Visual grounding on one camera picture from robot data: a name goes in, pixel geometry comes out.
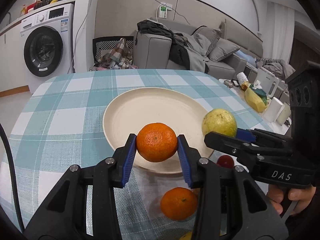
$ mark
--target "washing machine door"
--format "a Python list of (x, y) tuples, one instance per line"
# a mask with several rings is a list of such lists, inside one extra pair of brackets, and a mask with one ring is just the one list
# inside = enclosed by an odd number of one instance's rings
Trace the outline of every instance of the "washing machine door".
[(30, 72), (46, 77), (59, 66), (63, 53), (63, 42), (59, 32), (42, 26), (28, 36), (24, 45), (24, 61)]

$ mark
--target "red fruit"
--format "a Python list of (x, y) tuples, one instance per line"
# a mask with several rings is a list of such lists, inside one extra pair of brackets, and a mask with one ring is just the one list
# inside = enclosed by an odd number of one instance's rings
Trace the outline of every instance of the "red fruit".
[(233, 158), (229, 155), (222, 155), (219, 157), (217, 164), (221, 167), (232, 169), (233, 166), (235, 166), (235, 162), (233, 161)]

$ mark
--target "plaid cloth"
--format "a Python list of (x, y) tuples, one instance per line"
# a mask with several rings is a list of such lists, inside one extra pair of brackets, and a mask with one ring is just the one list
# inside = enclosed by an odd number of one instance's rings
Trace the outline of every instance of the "plaid cloth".
[(101, 54), (103, 56), (100, 58), (100, 62), (107, 61), (110, 63), (114, 60), (121, 69), (125, 69), (133, 63), (132, 53), (125, 38), (121, 38), (113, 49), (103, 50)]
[[(208, 111), (212, 108), (229, 110), (240, 128), (270, 130), (257, 113), (225, 85), (201, 72), (128, 69), (54, 77), (33, 94), (9, 139), (25, 225), (70, 165), (92, 166), (113, 155), (103, 133), (102, 116), (112, 99), (139, 87), (175, 90), (194, 98)], [(134, 168), (125, 188), (115, 189), (123, 239), (174, 240), (193, 228), (194, 215), (185, 221), (169, 220), (159, 209), (159, 199), (149, 201), (150, 197), (146, 197), (153, 196), (155, 190), (162, 194), (176, 185), (187, 187), (183, 178), (179, 177), (179, 181), (152, 178), (157, 180), (158, 186), (146, 188), (148, 177), (144, 171)], [(89, 187), (87, 230), (90, 234), (91, 194)], [(0, 204), (19, 227), (6, 155), (0, 168)]]

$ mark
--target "blue gripper pad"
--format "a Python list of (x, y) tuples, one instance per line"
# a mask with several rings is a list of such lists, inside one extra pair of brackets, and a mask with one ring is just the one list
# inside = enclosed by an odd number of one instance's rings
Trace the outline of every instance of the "blue gripper pad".
[(190, 148), (183, 134), (178, 136), (178, 156), (184, 181), (189, 188), (198, 188), (203, 184), (202, 176), (198, 173), (197, 162), (201, 158), (197, 149)]
[(124, 150), (128, 149), (128, 154), (125, 158), (124, 164), (122, 166), (122, 179), (121, 184), (124, 187), (125, 184), (129, 181), (130, 173), (132, 170), (132, 165), (134, 161), (134, 157), (136, 155), (137, 147), (136, 147), (136, 138), (135, 134), (130, 134), (125, 146)]
[(236, 138), (242, 141), (246, 141), (248, 143), (253, 143), (256, 141), (256, 137), (249, 130), (237, 129)]
[(187, 142), (185, 137), (183, 135), (179, 135), (178, 136), (178, 156), (179, 156), (180, 165), (182, 168), (182, 174), (183, 174), (184, 181), (188, 184), (189, 187), (191, 187), (192, 186), (191, 166), (186, 155), (184, 142)]

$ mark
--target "label sticker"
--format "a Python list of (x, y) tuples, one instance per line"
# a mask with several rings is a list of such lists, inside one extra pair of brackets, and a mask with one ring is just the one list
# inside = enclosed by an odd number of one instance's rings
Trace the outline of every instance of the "label sticker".
[(68, 30), (68, 19), (61, 20), (61, 32)]

